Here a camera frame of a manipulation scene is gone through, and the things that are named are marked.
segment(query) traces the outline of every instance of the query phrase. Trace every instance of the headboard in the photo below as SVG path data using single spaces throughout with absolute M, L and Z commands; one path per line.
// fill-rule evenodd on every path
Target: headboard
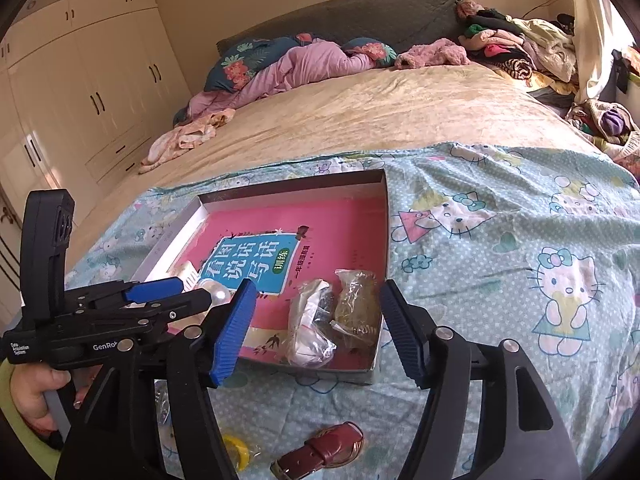
M 456 15 L 460 0 L 329 0 L 294 10 L 220 40 L 218 52 L 245 38 L 278 38 L 311 32 L 344 44 L 353 38 L 375 38 L 400 54 L 414 44 L 439 38 L 456 40 L 464 29 Z

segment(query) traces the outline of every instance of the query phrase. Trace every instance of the floral pillow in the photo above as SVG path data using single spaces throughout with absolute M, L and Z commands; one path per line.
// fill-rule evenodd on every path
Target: floral pillow
M 388 44 L 371 38 L 356 38 L 341 46 L 345 54 L 366 54 L 378 68 L 388 68 L 393 66 L 398 54 Z
M 312 43 L 314 37 L 308 32 L 294 38 L 285 36 L 275 40 L 244 40 L 227 50 L 207 75 L 205 92 L 225 90 L 238 92 L 255 75 L 275 63 L 294 46 Z

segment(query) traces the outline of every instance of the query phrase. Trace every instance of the metal bolt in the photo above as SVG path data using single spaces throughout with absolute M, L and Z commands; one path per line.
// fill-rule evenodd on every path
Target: metal bolt
M 188 326 L 186 329 L 184 329 L 184 336 L 187 339 L 196 339 L 201 335 L 202 335 L 202 329 L 197 325 Z
M 436 336 L 440 339 L 449 340 L 453 338 L 453 330 L 448 326 L 439 326 L 436 329 Z
M 133 348 L 133 341 L 131 339 L 123 339 L 118 343 L 118 350 L 121 352 L 128 352 Z
M 513 339 L 505 339 L 504 343 L 502 343 L 502 346 L 504 346 L 504 349 L 507 352 L 512 352 L 512 353 L 516 353 L 518 350 L 520 350 L 520 345 L 515 342 Z

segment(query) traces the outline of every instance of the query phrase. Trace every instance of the hello kitty blanket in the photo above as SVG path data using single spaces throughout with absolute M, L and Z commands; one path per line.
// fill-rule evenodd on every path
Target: hello kitty blanket
M 467 340 L 519 341 L 545 381 L 585 474 L 606 455 L 640 394 L 640 188 L 606 155 L 542 148 L 438 144 L 274 164 L 142 194 L 67 277 L 75 287 L 131 277 L 194 195 L 247 184 L 384 168 L 387 277 Z M 457 474 L 470 468 L 481 385 L 472 383 Z M 385 330 L 378 382 L 302 380 L 239 363 L 210 392 L 223 433 L 261 451 L 241 473 L 269 464 L 320 428 L 353 420 L 367 445 L 354 465 L 314 478 L 394 479 L 427 394 L 402 370 Z M 161 427 L 168 471 L 175 442 Z

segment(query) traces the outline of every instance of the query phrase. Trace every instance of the white curtain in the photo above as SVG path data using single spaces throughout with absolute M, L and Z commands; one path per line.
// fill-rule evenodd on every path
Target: white curtain
M 634 38 L 610 0 L 574 0 L 575 53 L 580 91 L 577 103 L 596 99 L 611 74 L 611 51 L 622 50 Z

